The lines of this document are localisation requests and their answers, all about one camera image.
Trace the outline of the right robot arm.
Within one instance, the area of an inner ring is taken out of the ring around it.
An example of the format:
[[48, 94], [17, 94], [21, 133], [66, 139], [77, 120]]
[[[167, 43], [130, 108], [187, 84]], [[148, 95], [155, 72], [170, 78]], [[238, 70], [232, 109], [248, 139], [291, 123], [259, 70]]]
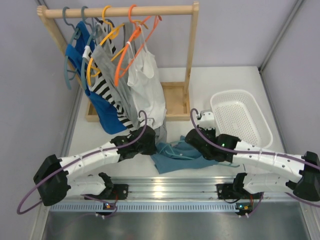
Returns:
[[310, 202], [320, 200], [320, 159], [314, 152], [304, 155], [276, 153], [214, 129], [192, 129], [185, 141], [208, 161], [251, 165], [265, 173], [239, 173], [233, 181], [238, 198], [262, 192], [281, 192]]

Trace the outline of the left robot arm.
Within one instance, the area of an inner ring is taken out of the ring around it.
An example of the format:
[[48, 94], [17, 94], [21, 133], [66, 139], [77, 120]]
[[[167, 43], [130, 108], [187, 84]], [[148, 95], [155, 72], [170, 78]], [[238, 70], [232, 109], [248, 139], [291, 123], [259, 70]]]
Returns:
[[151, 127], [140, 127], [130, 135], [120, 135], [104, 145], [78, 155], [57, 158], [48, 156], [33, 177], [43, 204], [55, 205], [66, 197], [88, 195], [107, 199], [113, 194], [114, 184], [104, 172], [90, 171], [132, 159], [136, 155], [156, 153], [156, 132]]

